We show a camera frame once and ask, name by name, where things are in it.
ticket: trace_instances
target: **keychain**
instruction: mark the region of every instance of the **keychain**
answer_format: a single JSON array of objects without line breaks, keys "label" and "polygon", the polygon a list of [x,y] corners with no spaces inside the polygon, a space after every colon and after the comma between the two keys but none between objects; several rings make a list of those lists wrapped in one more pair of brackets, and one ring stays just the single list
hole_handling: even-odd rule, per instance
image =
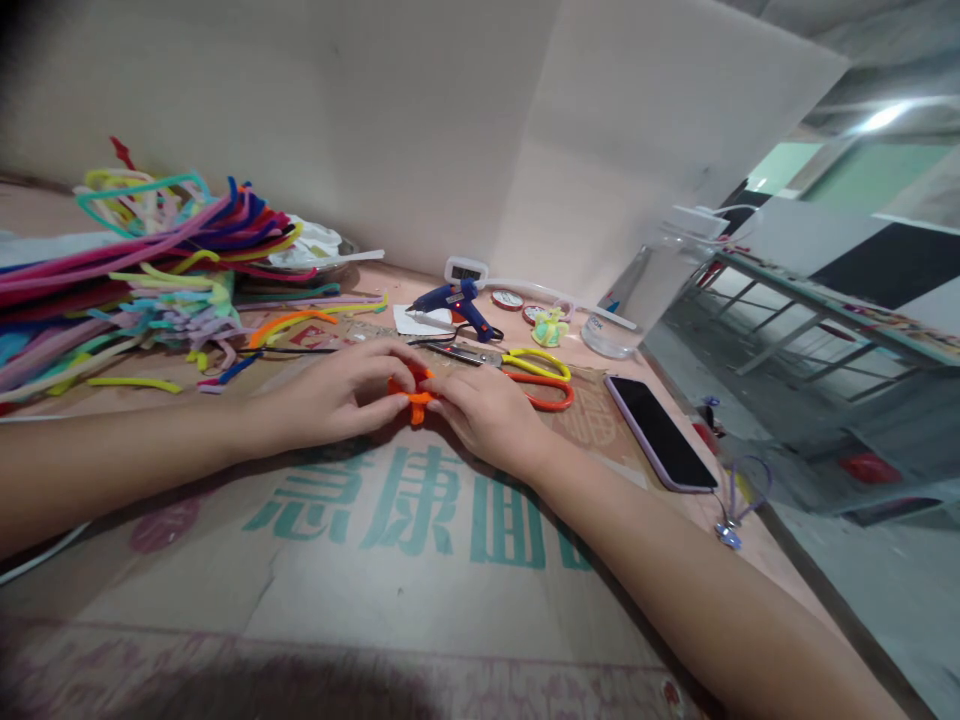
[{"label": "keychain", "polygon": [[[755,502],[748,505],[742,512],[737,513],[737,465],[741,460],[756,460],[763,466],[763,469],[767,473],[767,489],[760,493],[760,496]],[[733,461],[733,465],[730,466],[729,506],[724,506],[720,496],[716,493],[713,494],[713,496],[717,498],[717,502],[720,503],[720,509],[723,510],[723,522],[717,523],[714,527],[714,530],[717,532],[717,537],[720,538],[720,542],[728,547],[732,547],[734,550],[739,550],[741,547],[743,547],[743,541],[740,539],[740,536],[737,535],[736,531],[743,524],[743,519],[747,515],[767,502],[768,496],[770,495],[770,490],[772,488],[773,471],[770,470],[770,466],[767,465],[767,463],[758,458],[756,455],[743,455],[742,457],[739,457]]]}]

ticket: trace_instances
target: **phone screen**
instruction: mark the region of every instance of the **phone screen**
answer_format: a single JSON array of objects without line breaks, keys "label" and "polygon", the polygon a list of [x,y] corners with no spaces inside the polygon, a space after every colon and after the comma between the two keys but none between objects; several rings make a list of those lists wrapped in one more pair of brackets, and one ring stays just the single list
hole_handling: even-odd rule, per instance
[{"label": "phone screen", "polygon": [[637,380],[620,377],[611,377],[610,382],[670,479],[677,485],[715,489],[716,479],[650,392],[650,388]]}]

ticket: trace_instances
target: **floor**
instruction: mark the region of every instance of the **floor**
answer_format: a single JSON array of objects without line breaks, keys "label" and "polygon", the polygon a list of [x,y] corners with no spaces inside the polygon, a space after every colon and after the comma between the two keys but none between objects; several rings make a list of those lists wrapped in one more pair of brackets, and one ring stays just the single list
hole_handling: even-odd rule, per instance
[{"label": "floor", "polygon": [[[732,295],[746,284],[728,272],[714,286]],[[770,307],[785,303],[772,291],[758,288],[747,299]],[[804,507],[813,498],[802,473],[787,453],[770,450],[771,440],[800,432],[811,419],[830,413],[841,397],[875,382],[852,373],[835,373],[830,382],[803,387],[795,358],[769,362],[746,377],[732,369],[745,362],[752,348],[730,328],[743,330],[769,315],[768,310],[734,307],[722,321],[711,319],[722,299],[700,295],[677,302],[647,336],[651,353],[674,385],[694,404],[706,396],[720,400],[717,417],[727,432],[721,446],[730,455],[759,453],[774,466],[772,507],[809,558],[842,596],[899,671],[940,718],[960,714],[960,522],[945,511],[914,519],[863,528],[844,518],[814,516]],[[765,328],[762,342],[789,332],[806,319],[785,313]],[[815,333],[793,349],[837,352],[836,343]],[[892,358],[864,358],[871,371],[896,371]]]}]

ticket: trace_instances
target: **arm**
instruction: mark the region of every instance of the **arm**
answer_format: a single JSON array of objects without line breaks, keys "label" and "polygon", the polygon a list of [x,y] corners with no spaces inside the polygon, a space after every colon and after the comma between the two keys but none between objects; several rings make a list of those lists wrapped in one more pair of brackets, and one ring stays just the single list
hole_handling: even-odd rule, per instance
[{"label": "arm", "polygon": [[902,718],[856,653],[655,495],[566,442],[489,366],[428,381],[469,450],[527,482],[617,576],[680,660],[756,718]]},{"label": "arm", "polygon": [[403,343],[377,340],[249,400],[0,424],[0,558],[229,465],[381,427],[407,397],[360,406],[357,391],[389,377],[414,391],[407,364],[423,366]]}]

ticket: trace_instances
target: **finger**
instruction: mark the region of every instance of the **finger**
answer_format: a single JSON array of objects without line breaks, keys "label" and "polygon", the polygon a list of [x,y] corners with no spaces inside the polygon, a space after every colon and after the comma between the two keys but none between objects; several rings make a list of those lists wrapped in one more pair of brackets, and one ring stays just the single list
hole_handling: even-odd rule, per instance
[{"label": "finger", "polygon": [[360,387],[371,380],[387,380],[393,378],[404,392],[416,392],[417,383],[413,379],[410,368],[403,364],[400,358],[390,355],[380,357],[360,358],[356,367],[350,371],[350,381],[353,387]]},{"label": "finger", "polygon": [[446,378],[424,380],[420,386],[434,395],[442,395],[458,407],[472,407],[480,399],[480,393],[463,381],[460,372]]},{"label": "finger", "polygon": [[379,355],[392,355],[400,358],[408,365],[424,369],[427,367],[423,356],[406,343],[394,340],[392,338],[381,338],[380,340],[370,340],[359,345],[362,348],[362,354],[367,357],[376,357]]},{"label": "finger", "polygon": [[470,427],[470,422],[467,420],[467,416],[463,414],[463,411],[446,400],[431,400],[427,403],[427,410],[437,413],[437,415],[450,423],[450,427],[457,432]]},{"label": "finger", "polygon": [[410,398],[406,395],[387,395],[376,402],[357,408],[351,413],[347,423],[351,435],[362,435],[383,427],[409,404]]},{"label": "finger", "polygon": [[482,392],[484,386],[487,386],[487,383],[490,382],[490,377],[506,377],[506,375],[500,372],[498,368],[495,368],[493,365],[488,365],[487,363],[479,365],[475,368],[470,368],[469,370],[464,369],[461,372],[463,373],[461,379],[467,385],[480,392]]}]

